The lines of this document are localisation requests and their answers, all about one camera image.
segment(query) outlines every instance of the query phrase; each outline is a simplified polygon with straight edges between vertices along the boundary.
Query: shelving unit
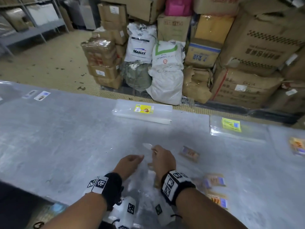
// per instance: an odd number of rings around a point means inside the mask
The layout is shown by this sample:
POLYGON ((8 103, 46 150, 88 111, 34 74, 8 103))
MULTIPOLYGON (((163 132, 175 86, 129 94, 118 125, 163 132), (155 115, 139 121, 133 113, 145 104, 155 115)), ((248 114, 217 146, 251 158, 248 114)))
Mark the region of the shelving unit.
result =
POLYGON ((31 22, 33 23, 34 27, 30 27, 28 30, 22 31, 22 32, 16 32, 14 34, 8 35, 6 37, 0 37, 0 45, 11 55, 14 56, 13 53, 10 51, 8 48, 9 45, 12 45, 14 43, 20 42, 22 40, 40 35, 40 37, 43 39, 45 43, 47 41, 45 40, 44 36, 42 33, 50 31, 50 30, 55 30, 57 27, 60 26, 65 26, 66 31, 69 32, 65 22, 63 21, 63 17, 58 9, 58 6, 55 2, 55 0, 40 0, 36 2, 29 2, 29 3, 22 3, 21 0, 18 0, 19 3, 16 4, 10 4, 10 5, 0 5, 0 10, 2 8, 10 8, 10 7, 20 7, 22 10, 25 12, 25 14, 30 18, 31 22), (26 8, 27 5, 33 5, 33 4, 39 4, 39 3, 46 3, 46 2, 52 2, 55 6, 55 10, 57 14, 59 15, 59 19, 56 21, 48 22, 46 24, 43 24, 41 26, 38 26, 31 16, 30 12, 26 8))

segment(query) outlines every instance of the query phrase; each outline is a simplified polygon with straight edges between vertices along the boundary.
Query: floor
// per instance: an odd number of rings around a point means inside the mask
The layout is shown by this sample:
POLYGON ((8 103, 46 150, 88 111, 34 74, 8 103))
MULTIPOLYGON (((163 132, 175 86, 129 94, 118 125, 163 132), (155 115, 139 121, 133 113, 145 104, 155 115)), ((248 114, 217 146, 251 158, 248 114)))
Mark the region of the floor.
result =
MULTIPOLYGON (((69 34, 58 34, 47 43, 28 46, 17 52, 15 57, 0 57, 0 80, 30 84, 39 87, 84 93, 111 99, 132 99, 153 102, 135 96, 101 90, 87 71, 87 60, 80 43, 90 38, 91 32, 75 30, 69 34)), ((174 109, 199 114, 221 115, 247 119, 249 121, 280 124, 249 116, 229 114, 204 108, 190 108, 188 105, 174 106, 174 109)))

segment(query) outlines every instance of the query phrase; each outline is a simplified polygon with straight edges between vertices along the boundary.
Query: wristband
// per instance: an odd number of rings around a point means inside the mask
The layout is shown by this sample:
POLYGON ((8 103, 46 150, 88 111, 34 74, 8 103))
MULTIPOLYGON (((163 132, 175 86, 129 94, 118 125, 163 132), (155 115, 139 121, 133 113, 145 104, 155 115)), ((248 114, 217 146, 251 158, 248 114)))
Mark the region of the wristband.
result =
POLYGON ((94 192, 101 194, 107 202, 107 211, 112 210, 114 204, 118 203, 121 199, 122 178, 117 173, 108 173, 104 177, 95 177, 87 185, 84 194, 94 192))
POLYGON ((171 205, 176 205, 176 199, 181 191, 186 188, 196 188, 189 177, 176 170, 167 172, 162 177, 161 185, 161 193, 165 200, 171 205))

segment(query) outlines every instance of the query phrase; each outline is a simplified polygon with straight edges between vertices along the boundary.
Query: white sack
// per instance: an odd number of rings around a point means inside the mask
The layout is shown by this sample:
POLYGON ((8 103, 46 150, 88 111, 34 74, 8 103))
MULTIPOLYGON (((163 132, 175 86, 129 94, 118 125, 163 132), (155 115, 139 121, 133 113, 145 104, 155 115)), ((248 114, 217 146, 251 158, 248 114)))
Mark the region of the white sack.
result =
POLYGON ((129 23, 127 51, 124 61, 135 63, 151 63, 153 47, 157 38, 157 27, 144 24, 129 23))
POLYGON ((181 70, 158 72, 150 69, 148 74, 152 76, 152 84, 146 91, 155 101, 171 105, 181 104, 183 84, 181 70))
POLYGON ((157 71, 183 70, 184 46, 185 42, 157 41, 152 51, 152 69, 157 71))

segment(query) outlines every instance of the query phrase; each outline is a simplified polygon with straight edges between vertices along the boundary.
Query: hand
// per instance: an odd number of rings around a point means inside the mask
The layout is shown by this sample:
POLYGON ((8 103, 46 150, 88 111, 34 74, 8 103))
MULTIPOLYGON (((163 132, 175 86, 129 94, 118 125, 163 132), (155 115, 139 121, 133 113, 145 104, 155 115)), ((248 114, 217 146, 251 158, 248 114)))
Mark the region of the hand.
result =
POLYGON ((152 164, 157 178, 161 181, 164 174, 176 169, 176 159, 170 150, 166 150, 159 145, 152 148, 152 164))
POLYGON ((119 161, 113 172, 118 173, 122 181, 125 181, 135 172, 143 158, 144 155, 128 155, 119 161))

